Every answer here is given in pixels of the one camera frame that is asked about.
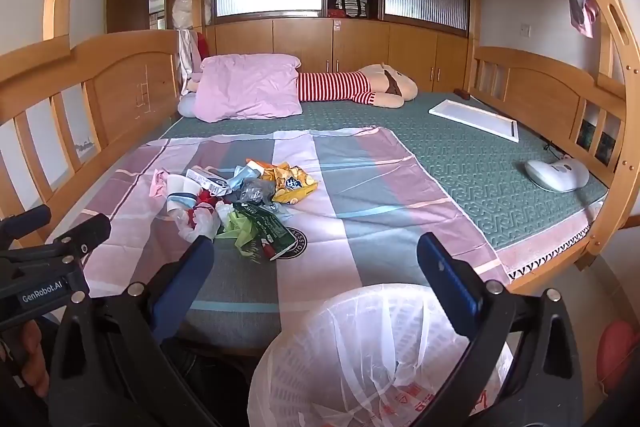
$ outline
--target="human hand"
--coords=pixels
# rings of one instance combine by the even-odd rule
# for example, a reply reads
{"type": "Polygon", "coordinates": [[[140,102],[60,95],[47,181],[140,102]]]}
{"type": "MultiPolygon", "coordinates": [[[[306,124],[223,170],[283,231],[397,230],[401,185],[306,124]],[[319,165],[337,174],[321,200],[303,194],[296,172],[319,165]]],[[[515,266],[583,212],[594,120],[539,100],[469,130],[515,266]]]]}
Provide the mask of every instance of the human hand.
{"type": "MultiPolygon", "coordinates": [[[[29,321],[22,326],[20,342],[29,355],[22,367],[22,379],[24,383],[33,387],[33,391],[39,397],[44,398],[49,392],[49,374],[42,353],[42,333],[35,321],[29,321]]],[[[0,359],[4,361],[5,353],[0,346],[0,359]]]]}

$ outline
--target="plush doll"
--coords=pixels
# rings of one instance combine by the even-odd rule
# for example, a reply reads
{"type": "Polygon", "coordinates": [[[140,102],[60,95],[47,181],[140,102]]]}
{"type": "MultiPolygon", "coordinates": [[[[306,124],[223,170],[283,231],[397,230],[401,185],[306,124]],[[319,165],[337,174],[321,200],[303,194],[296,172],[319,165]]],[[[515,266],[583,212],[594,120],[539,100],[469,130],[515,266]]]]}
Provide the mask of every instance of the plush doll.
{"type": "MultiPolygon", "coordinates": [[[[189,82],[196,91],[198,84],[189,82]]],[[[391,66],[373,64],[351,73],[300,73],[300,102],[353,100],[376,107],[397,108],[418,94],[414,81],[391,66]]]]}

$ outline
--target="green mattress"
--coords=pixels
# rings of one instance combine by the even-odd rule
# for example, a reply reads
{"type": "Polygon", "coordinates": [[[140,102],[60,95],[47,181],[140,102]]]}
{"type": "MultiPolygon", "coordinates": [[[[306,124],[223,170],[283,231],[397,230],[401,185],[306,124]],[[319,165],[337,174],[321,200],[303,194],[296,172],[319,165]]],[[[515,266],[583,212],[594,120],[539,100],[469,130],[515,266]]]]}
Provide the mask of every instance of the green mattress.
{"type": "MultiPolygon", "coordinates": [[[[514,143],[467,125],[428,113],[453,94],[420,93],[400,109],[353,102],[305,102],[303,113],[274,120],[225,120],[205,123],[182,118],[166,138],[216,134],[269,134],[278,130],[337,130],[382,126],[396,136],[437,179],[484,232],[496,250],[548,229],[602,198],[607,187],[591,176],[589,183],[566,194],[547,192],[527,177],[523,163],[551,162],[545,141],[523,125],[514,143]]],[[[476,101],[469,102],[484,107],[476,101]]]]}

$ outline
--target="white wall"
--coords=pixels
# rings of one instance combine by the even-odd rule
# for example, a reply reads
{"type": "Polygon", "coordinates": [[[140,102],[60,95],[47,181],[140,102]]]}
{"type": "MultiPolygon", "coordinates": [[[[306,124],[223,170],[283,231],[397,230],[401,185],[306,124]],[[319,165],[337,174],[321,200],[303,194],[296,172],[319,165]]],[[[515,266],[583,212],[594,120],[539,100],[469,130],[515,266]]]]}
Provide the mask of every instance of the white wall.
{"type": "Polygon", "coordinates": [[[481,0],[480,46],[501,46],[545,55],[596,73],[600,39],[571,26],[569,0],[481,0]],[[530,37],[520,35],[522,24],[530,37]]]}
{"type": "MultiPolygon", "coordinates": [[[[0,54],[42,40],[43,6],[44,0],[0,0],[0,54]]],[[[104,32],[104,0],[71,0],[70,11],[72,46],[104,32]]],[[[90,140],[80,94],[79,88],[63,94],[71,132],[78,146],[90,140]]],[[[47,101],[28,109],[27,117],[47,180],[55,185],[64,177],[67,167],[47,101]]],[[[22,157],[13,122],[0,126],[0,152],[20,200],[26,207],[33,206],[38,195],[22,157]]]]}

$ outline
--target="red and white striped shirt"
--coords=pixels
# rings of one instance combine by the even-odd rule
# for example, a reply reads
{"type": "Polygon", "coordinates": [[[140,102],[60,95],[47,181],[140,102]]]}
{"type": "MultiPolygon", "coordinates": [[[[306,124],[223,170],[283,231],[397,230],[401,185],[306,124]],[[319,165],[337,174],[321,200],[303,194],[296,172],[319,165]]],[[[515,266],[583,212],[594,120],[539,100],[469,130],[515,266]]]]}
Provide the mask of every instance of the red and white striped shirt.
{"type": "Polygon", "coordinates": [[[374,94],[367,77],[360,71],[353,73],[300,73],[298,75],[300,102],[329,102],[353,100],[373,104],[374,94]]]}

